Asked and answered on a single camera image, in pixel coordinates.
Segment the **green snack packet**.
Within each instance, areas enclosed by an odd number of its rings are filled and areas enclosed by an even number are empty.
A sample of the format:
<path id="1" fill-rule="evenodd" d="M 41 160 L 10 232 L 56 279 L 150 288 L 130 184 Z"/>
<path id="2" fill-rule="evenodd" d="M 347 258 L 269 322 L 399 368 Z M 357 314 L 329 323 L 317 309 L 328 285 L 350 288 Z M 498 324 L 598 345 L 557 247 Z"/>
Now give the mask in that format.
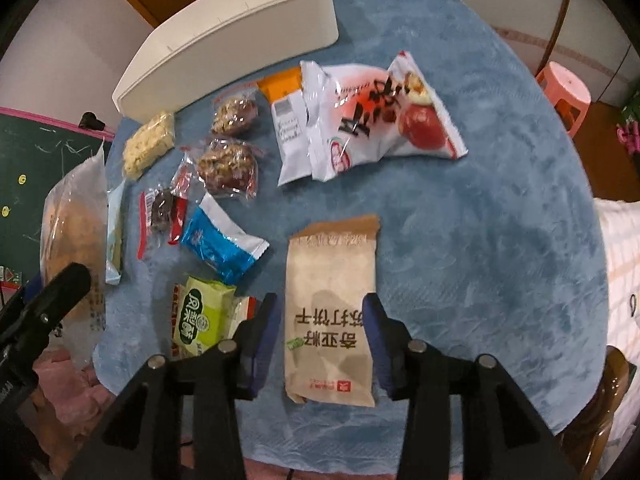
<path id="1" fill-rule="evenodd" d="M 234 286 L 190 276 L 175 284 L 171 304 L 171 357 L 200 356 L 255 315 L 258 300 L 235 295 Z"/>

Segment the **brown soda cracker packet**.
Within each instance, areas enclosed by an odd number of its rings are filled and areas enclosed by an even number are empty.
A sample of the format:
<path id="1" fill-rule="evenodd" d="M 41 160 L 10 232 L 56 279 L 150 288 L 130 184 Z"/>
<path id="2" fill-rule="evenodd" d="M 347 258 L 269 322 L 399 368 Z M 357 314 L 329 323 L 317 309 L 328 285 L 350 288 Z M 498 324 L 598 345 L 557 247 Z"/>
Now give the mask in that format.
<path id="1" fill-rule="evenodd" d="M 288 397 L 372 408 L 362 300 L 376 289 L 375 214 L 317 222 L 288 241 L 284 379 Z"/>

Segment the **blue white snack packet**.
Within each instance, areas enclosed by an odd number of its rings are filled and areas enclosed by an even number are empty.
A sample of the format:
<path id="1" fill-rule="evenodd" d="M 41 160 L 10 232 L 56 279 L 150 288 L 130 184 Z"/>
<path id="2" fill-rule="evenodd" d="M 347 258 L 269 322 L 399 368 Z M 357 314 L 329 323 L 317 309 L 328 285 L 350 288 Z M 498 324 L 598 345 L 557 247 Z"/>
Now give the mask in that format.
<path id="1" fill-rule="evenodd" d="M 215 270 L 226 285 L 237 285 L 269 248 L 243 231 L 206 193 L 183 229 L 180 244 Z"/>

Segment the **large clear bread bag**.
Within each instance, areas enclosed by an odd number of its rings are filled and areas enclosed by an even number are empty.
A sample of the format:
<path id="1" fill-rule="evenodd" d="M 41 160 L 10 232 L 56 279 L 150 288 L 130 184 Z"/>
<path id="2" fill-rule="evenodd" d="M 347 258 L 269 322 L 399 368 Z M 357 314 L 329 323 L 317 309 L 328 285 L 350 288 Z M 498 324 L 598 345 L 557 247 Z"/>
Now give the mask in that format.
<path id="1" fill-rule="evenodd" d="M 62 319 L 56 340 L 78 368 L 91 363 L 105 330 L 107 180 L 102 148 L 62 177 L 43 205 L 40 271 L 49 283 L 72 262 L 86 266 L 91 286 Z"/>

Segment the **red edged dark candy packet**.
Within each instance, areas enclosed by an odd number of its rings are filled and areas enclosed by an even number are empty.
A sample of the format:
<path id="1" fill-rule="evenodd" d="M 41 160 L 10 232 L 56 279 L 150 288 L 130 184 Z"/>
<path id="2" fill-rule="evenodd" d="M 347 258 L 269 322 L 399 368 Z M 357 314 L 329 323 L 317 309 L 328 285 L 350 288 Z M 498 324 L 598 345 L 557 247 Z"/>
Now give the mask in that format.
<path id="1" fill-rule="evenodd" d="M 148 188 L 139 197 L 139 244 L 137 258 L 149 259 L 163 244 L 180 243 L 188 201 L 169 188 Z"/>

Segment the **lower walnut date packet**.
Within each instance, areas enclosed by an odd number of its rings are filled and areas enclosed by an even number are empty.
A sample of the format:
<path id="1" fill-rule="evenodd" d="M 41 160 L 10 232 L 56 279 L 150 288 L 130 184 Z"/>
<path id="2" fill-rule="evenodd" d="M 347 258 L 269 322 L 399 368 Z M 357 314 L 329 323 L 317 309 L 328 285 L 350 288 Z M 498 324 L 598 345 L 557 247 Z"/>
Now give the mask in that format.
<path id="1" fill-rule="evenodd" d="M 258 157 L 261 154 L 246 142 L 214 136 L 209 142 L 187 148 L 184 160 L 194 179 L 209 195 L 252 200 L 258 191 Z"/>

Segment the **blue fuzzy table cloth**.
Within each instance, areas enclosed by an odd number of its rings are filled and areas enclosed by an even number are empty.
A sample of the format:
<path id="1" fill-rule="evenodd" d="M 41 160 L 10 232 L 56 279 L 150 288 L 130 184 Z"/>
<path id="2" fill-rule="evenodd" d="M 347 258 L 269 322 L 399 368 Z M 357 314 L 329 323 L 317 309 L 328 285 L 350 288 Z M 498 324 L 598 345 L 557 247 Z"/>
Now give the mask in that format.
<path id="1" fill-rule="evenodd" d="M 377 214 L 376 289 L 386 312 L 448 356 L 493 354 L 554 434 L 580 412 L 602 373 L 608 280 L 593 198 L 573 141 L 528 68 L 461 0 L 333 0 L 340 38 L 318 64 L 386 68 L 412 54 L 458 127 L 459 160 L 386 158 L 329 182 L 278 188 L 280 157 L 266 123 L 250 142 L 266 155 L 256 200 L 220 200 L 241 229 L 268 240 L 240 295 L 283 298 L 288 238 L 308 224 Z M 119 394 L 154 353 L 169 353 L 172 289 L 213 269 L 163 244 L 137 260 L 138 200 L 166 185 L 171 151 L 122 204 L 129 223 L 122 280 L 107 287 L 106 330 L 93 353 Z M 392 474 L 407 402 L 375 408 L 307 402 L 284 391 L 283 334 L 267 385 L 238 404 L 244 456 L 286 469 Z"/>

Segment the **wooden chair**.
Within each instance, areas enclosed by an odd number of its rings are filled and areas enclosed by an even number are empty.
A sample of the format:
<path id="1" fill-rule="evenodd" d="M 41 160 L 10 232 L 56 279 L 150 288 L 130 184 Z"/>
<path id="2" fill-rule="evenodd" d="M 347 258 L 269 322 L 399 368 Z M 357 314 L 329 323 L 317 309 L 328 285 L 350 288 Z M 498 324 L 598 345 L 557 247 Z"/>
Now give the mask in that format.
<path id="1" fill-rule="evenodd" d="M 578 479 L 592 479 L 608 443 L 614 415 L 630 385 L 630 363 L 623 352 L 606 347 L 602 376 L 591 400 L 556 436 Z"/>

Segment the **upper walnut date packet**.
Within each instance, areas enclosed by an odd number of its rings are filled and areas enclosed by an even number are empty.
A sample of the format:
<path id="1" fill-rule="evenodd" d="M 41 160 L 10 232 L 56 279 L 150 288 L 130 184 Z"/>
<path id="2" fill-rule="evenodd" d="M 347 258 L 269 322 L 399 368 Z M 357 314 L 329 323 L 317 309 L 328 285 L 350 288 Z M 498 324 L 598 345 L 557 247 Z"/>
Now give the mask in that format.
<path id="1" fill-rule="evenodd" d="M 238 136 L 258 117 L 256 89 L 245 88 L 215 101 L 212 133 L 215 136 Z"/>

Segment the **red white jujube snack bag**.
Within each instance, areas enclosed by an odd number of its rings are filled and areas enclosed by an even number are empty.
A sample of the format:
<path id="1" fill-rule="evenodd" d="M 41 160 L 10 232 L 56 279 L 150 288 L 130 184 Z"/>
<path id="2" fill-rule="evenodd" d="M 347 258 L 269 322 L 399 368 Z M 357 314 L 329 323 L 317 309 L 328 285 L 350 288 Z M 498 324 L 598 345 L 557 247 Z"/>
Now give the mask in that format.
<path id="1" fill-rule="evenodd" d="M 410 52 L 386 68 L 300 63 L 310 175 L 326 182 L 385 157 L 468 154 L 462 135 Z"/>

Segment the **orange white snack packet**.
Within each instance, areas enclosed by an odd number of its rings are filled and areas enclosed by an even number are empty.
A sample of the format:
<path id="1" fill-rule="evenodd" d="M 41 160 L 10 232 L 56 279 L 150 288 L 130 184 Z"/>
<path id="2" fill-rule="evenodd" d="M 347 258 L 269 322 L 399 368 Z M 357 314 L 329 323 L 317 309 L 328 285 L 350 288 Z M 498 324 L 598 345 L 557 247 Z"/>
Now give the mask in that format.
<path id="1" fill-rule="evenodd" d="M 306 133 L 307 107 L 303 96 L 300 67 L 267 76 L 257 81 L 267 99 L 281 159 L 278 185 L 283 186 L 311 176 L 309 140 Z"/>

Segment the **white checked bedding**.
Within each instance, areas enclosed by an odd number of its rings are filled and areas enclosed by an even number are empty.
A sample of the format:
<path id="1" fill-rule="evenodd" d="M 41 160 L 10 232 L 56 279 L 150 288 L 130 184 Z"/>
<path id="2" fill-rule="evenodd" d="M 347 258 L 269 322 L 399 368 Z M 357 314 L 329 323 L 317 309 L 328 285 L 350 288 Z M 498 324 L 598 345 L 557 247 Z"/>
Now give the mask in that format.
<path id="1" fill-rule="evenodd" d="M 639 204 L 619 200 L 594 201 L 602 230 L 608 274 L 608 334 L 606 343 L 626 360 L 639 364 Z M 634 374 L 616 410 L 599 471 L 610 468 L 639 427 L 639 375 Z"/>

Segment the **pink plastic stool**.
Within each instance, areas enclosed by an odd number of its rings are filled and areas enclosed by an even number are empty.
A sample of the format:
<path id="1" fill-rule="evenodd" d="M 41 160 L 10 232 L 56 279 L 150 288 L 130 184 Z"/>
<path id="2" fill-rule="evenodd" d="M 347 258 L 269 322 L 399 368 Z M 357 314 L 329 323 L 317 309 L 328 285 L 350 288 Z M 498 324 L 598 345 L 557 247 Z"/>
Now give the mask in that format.
<path id="1" fill-rule="evenodd" d="M 588 87 L 568 68 L 553 61 L 538 73 L 536 81 L 559 115 L 566 132 L 574 138 L 591 104 Z"/>

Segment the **pink toy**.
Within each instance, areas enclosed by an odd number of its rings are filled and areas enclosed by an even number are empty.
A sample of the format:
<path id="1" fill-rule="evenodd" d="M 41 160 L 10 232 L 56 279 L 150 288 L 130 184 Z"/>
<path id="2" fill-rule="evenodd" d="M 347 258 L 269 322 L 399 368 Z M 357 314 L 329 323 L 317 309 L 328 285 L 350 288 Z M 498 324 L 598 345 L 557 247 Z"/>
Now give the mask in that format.
<path id="1" fill-rule="evenodd" d="M 629 104 L 622 110 L 623 122 L 617 126 L 616 134 L 620 144 L 630 156 L 638 155 L 640 150 L 639 105 Z"/>

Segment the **white plastic storage bin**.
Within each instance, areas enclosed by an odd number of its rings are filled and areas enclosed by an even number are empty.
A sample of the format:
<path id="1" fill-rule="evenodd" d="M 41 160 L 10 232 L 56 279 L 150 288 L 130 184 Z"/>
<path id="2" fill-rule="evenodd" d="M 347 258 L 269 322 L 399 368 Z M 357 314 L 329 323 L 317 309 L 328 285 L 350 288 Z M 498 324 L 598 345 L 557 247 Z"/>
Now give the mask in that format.
<path id="1" fill-rule="evenodd" d="M 147 122 L 337 38 L 333 0 L 196 0 L 146 37 L 112 100 Z"/>

